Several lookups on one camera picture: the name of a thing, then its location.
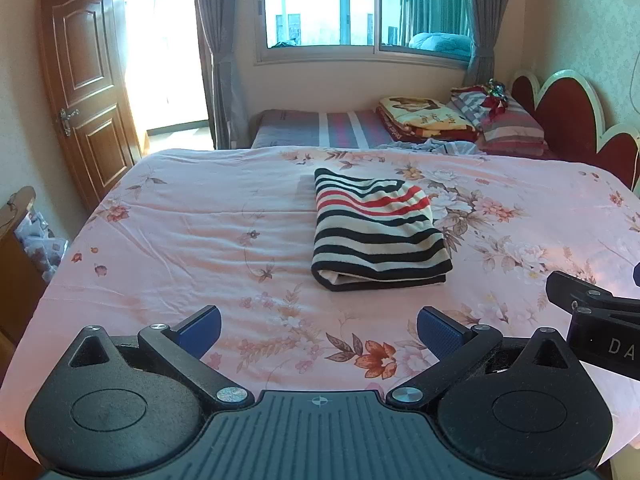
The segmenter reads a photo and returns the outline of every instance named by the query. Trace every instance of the mattress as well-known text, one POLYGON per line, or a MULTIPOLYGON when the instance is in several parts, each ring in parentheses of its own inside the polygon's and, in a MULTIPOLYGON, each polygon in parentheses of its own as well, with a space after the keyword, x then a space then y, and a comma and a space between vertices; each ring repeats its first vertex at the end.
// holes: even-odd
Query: mattress
MULTIPOLYGON (((0 431, 33 456, 25 412, 88 324, 129 335, 215 304, 222 336, 203 361, 256 396, 366 388, 384 396, 436 362, 416 333, 425 305, 505 336, 539 326, 566 335, 570 316, 547 301, 546 276, 560 269, 638 298, 638 210, 610 173, 555 160, 292 147, 156 153, 123 177, 67 251, 0 389, 0 431), (319 285, 310 272, 316 168, 427 190, 452 251, 446 283, 319 285)), ((614 419, 607 458, 640 433, 640 382, 585 368, 614 419)))
POLYGON ((367 149, 392 141, 372 110, 333 114, 266 110, 260 118, 252 148, 321 146, 367 149))

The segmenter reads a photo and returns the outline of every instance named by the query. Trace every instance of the door handle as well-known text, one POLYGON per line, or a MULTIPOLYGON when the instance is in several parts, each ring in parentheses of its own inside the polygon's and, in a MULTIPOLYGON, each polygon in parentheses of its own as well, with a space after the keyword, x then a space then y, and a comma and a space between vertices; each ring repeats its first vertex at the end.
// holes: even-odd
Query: door handle
POLYGON ((64 129, 67 137, 71 137, 71 125, 69 124, 69 119, 76 115, 80 115, 80 110, 74 110, 73 112, 68 112, 64 108, 60 110, 60 121, 62 122, 62 128, 64 129))

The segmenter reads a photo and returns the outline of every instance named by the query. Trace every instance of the red headboard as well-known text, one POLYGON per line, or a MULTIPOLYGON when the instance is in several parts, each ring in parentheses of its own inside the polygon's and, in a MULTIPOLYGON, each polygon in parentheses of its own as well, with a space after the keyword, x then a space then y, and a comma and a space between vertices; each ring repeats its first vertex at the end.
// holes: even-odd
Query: red headboard
POLYGON ((542 126, 557 158, 610 171, 629 189, 638 184, 640 164, 633 180, 640 132, 630 124, 605 131, 600 100, 583 76, 561 70, 540 88, 531 72, 519 71, 511 94, 542 126))

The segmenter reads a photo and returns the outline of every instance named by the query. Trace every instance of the striped mattress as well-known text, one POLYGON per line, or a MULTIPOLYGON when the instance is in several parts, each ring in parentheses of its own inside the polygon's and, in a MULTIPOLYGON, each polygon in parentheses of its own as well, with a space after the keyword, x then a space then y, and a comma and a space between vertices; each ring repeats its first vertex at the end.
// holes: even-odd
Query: striped mattress
POLYGON ((365 150, 389 142, 393 139, 372 110, 332 114, 266 110, 252 148, 319 146, 365 150))

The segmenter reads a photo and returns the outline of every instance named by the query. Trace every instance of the black and white stripes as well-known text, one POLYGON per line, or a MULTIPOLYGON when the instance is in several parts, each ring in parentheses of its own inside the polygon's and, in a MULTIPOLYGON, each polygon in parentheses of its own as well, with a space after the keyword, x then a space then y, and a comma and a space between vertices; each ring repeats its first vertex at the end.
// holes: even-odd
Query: black and white stripes
POLYGON ((329 290, 430 285, 452 269, 429 199, 403 180, 316 170, 311 272, 329 290))

